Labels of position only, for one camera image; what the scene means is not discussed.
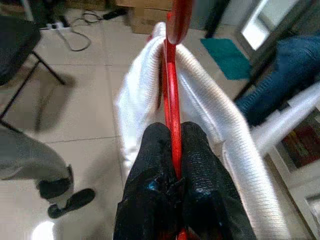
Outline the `brown cardboard box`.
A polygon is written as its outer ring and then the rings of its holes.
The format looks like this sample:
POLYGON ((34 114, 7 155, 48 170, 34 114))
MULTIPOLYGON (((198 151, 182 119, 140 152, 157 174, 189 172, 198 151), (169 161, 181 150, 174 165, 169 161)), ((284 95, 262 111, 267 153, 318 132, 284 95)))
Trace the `brown cardboard box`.
POLYGON ((173 0, 134 0, 133 15, 130 19, 132 32, 151 34, 157 23, 166 21, 172 5, 173 0))

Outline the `black chair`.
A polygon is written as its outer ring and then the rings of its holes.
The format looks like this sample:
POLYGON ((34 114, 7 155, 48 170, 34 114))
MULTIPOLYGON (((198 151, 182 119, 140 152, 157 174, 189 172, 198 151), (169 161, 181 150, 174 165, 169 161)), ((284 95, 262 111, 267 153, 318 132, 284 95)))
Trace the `black chair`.
POLYGON ((53 125, 76 86, 35 51, 41 31, 33 21, 0 15, 0 128, 18 133, 40 127, 45 109, 53 125))

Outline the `red plastic clothes hanger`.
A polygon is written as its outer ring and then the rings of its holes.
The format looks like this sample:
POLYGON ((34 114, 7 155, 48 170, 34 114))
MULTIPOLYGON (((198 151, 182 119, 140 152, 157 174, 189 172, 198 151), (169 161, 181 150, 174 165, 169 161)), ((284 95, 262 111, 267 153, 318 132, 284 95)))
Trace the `red plastic clothes hanger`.
POLYGON ((176 48, 185 38, 192 16, 194 0, 172 0, 167 14, 163 42, 162 92, 165 124, 171 134, 172 162, 176 177, 182 177, 182 136, 180 123, 179 86, 176 70, 176 48))

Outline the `black power adapter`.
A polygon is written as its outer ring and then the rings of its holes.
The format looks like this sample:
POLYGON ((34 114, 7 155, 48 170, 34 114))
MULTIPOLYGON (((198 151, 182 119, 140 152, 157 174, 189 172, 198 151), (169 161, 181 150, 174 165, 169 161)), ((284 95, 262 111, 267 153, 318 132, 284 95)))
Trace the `black power adapter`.
POLYGON ((122 16, 122 15, 123 15, 122 10, 121 10, 121 9, 117 9, 117 10, 113 10, 113 11, 110 11, 110 12, 104 14, 104 15, 102 16, 102 18, 103 18, 104 20, 107 20, 107 21, 108 21, 108 20, 117 18, 117 17, 122 16))

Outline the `white glass door cabinet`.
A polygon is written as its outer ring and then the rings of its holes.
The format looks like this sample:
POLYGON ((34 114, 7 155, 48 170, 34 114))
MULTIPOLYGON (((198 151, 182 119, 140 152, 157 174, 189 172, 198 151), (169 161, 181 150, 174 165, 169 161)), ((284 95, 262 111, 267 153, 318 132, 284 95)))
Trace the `white glass door cabinet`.
MULTIPOLYGON (((250 55, 251 69, 249 82, 235 102, 273 71, 279 41, 318 34, 320 0, 256 0, 236 32, 237 40, 250 55)), ((286 108, 291 98, 317 82, 320 72, 311 85, 298 87, 276 110, 286 108)), ((303 233, 294 228, 292 235, 320 240, 320 104, 266 156, 275 165, 307 229, 303 233)))

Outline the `teal floor mat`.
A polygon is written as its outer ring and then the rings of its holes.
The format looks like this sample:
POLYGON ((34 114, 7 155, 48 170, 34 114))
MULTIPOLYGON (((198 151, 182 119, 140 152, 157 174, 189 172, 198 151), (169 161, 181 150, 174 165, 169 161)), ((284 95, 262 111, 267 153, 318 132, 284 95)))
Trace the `teal floor mat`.
POLYGON ((250 77, 250 62, 231 39, 202 38, 200 42, 228 80, 250 77))

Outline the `black slipper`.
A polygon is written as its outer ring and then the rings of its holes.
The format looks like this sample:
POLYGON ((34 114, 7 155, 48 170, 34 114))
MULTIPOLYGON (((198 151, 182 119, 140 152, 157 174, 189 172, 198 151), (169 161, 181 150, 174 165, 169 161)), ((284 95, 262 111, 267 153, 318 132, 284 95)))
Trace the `black slipper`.
POLYGON ((51 219, 57 219, 69 212, 78 210, 94 200, 96 192, 91 188, 86 188, 74 193, 66 202, 65 207, 59 208, 57 204, 51 205, 48 210, 48 216, 51 219))

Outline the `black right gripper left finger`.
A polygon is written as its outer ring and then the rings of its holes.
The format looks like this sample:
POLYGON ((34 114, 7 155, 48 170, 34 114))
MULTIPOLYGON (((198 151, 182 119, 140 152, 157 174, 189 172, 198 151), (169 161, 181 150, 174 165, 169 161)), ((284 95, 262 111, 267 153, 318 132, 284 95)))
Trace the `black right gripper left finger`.
POLYGON ((118 203, 113 240, 175 240, 179 232, 179 188, 170 130, 149 125, 118 203))

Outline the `white power strip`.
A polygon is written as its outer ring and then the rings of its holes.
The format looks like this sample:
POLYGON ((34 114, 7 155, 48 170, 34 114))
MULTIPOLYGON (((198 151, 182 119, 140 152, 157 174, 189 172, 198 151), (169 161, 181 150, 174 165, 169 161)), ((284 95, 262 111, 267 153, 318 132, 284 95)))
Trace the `white power strip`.
POLYGON ((69 31, 71 27, 69 25, 64 24, 61 21, 55 23, 47 23, 45 26, 41 27, 40 30, 53 30, 53 31, 69 31))

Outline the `white knit sweater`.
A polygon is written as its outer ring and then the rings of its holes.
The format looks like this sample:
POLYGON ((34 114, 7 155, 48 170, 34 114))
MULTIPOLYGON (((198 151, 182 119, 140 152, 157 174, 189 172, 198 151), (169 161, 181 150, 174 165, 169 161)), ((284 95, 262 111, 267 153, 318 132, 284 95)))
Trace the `white knit sweater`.
MULTIPOLYGON (((157 23, 151 39, 125 75, 114 100, 120 136, 122 178, 127 179, 146 127, 163 120, 159 104, 160 65, 166 25, 157 23)), ((293 236, 281 209, 271 174, 233 101, 182 44, 176 47, 179 105, 182 119, 198 124, 230 173, 256 237, 289 240, 293 236)))

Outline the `blue denim jeans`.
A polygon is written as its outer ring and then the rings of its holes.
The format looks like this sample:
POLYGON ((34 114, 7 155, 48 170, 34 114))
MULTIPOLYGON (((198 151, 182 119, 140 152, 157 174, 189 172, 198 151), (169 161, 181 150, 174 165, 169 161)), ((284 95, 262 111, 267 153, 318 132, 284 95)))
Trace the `blue denim jeans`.
POLYGON ((250 126, 261 124, 300 86, 320 73, 320 34, 301 35, 277 43, 273 71, 235 104, 250 126))

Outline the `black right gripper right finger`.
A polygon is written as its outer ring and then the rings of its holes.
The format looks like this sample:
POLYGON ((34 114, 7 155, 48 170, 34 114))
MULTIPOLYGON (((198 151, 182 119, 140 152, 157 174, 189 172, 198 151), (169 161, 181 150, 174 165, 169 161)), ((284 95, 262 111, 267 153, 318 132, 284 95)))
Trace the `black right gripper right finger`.
POLYGON ((194 122, 181 124, 182 216, 200 240, 255 240, 255 233, 235 184, 194 122))

